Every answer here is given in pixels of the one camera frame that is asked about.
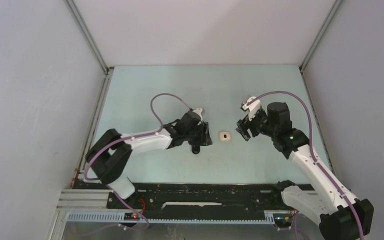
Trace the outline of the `black earbud charging case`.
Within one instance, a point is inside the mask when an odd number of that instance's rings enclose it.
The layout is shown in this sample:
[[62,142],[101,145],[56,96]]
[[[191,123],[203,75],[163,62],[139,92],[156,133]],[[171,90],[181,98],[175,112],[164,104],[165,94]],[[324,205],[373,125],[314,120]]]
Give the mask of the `black earbud charging case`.
[[199,145],[192,145],[191,146],[191,152],[193,154],[197,155],[201,152],[201,147]]

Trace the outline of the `beige earbud charging case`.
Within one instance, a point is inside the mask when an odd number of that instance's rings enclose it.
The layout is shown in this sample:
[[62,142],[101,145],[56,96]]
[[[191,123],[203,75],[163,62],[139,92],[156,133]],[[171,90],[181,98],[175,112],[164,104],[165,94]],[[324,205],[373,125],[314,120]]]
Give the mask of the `beige earbud charging case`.
[[219,133],[219,139],[222,141],[222,142],[227,142],[227,141],[230,141],[231,140],[231,133],[229,131],[221,131]]

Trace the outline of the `aluminium frame post left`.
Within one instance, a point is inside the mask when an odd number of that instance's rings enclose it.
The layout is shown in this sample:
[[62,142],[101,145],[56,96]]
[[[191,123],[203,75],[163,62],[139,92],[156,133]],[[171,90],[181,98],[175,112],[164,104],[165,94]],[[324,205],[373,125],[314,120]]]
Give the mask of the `aluminium frame post left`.
[[110,68],[106,64],[104,57],[101,51],[99,50],[99,47],[96,41],[94,40],[92,33],[89,30],[87,23],[83,18],[76,2],[74,0],[64,0],[63,2],[65,3],[68,11],[70,12],[74,22],[76,23],[81,35],[83,36],[98,65],[100,66],[104,74],[107,74]]

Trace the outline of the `aluminium frame post right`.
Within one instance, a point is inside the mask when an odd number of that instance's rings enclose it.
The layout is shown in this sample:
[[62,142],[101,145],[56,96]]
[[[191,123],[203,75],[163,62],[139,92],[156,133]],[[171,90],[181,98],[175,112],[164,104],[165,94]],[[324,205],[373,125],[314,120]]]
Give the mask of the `aluminium frame post right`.
[[310,61],[312,60],[312,57],[314,53],[316,52],[318,46],[320,45],[323,37],[328,31],[328,28],[330,27],[332,21],[334,20],[335,16],[337,15],[337,12],[339,11],[340,7],[343,4],[343,0],[335,0],[327,13],[320,29],[318,30],[312,44],[310,45],[310,48],[308,49],[301,65],[299,66],[300,72],[303,74],[306,71],[306,68],[308,67]]

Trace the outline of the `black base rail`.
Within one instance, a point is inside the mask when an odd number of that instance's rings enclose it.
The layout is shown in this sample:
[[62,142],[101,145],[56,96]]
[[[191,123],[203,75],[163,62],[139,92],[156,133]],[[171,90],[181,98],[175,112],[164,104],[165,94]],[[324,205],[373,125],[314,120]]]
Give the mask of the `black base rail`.
[[287,220],[296,210],[283,204],[273,184],[134,183],[135,192],[121,202],[109,193],[107,209],[140,210],[149,220],[263,221],[269,213]]

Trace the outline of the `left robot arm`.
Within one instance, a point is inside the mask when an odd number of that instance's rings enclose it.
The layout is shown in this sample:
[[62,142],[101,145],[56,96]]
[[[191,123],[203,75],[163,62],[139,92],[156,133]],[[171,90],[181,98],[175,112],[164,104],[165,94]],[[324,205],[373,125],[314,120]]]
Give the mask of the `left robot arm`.
[[118,194],[118,201],[125,208],[133,208],[138,202],[138,194],[124,173],[129,159],[154,150],[168,150],[183,143],[191,146],[193,154],[199,154],[201,147],[213,143],[209,124],[203,120],[204,112],[203,108],[191,109],[181,119],[164,124],[161,129],[137,135],[122,135],[114,128],[107,130],[85,156],[84,181],[106,185]]

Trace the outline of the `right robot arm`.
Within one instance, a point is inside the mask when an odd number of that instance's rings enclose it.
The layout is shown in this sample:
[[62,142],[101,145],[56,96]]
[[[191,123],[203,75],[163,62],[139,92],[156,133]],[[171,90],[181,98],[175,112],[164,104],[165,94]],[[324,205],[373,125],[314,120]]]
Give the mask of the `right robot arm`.
[[326,240],[356,240],[370,233],[374,206],[368,199],[358,199],[329,170],[306,134],[293,127],[286,103],[272,102],[264,110],[259,100],[249,98],[241,109],[247,115],[237,122],[236,131],[246,141],[260,134],[270,137],[275,149],[305,175],[316,192],[306,193],[290,180],[278,182],[270,196],[275,208],[299,211],[318,225]]

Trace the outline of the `aluminium frame post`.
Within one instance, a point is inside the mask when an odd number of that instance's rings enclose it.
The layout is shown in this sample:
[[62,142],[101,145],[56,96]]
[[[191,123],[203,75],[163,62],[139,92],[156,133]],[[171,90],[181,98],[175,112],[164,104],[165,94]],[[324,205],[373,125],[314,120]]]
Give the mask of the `aluminium frame post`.
[[343,0],[335,0],[327,13],[320,29],[318,30],[312,44],[310,45],[310,48],[308,49],[301,65],[299,66],[300,72],[303,74],[306,71],[306,68],[308,67],[310,61],[312,60],[312,57],[314,53],[316,52],[318,46],[320,45],[323,37],[328,31],[328,28],[330,27],[332,21],[334,20],[335,16],[337,15],[337,12],[339,11],[340,7],[343,4]]
[[98,65],[100,66],[104,74],[107,74],[110,68],[106,64],[104,57],[101,51],[99,50],[99,47],[96,41],[94,40],[92,33],[89,30],[87,23],[83,18],[76,2],[74,0],[64,0],[63,2],[65,3],[68,11],[70,12],[74,22],[76,23],[81,35],[83,36]]

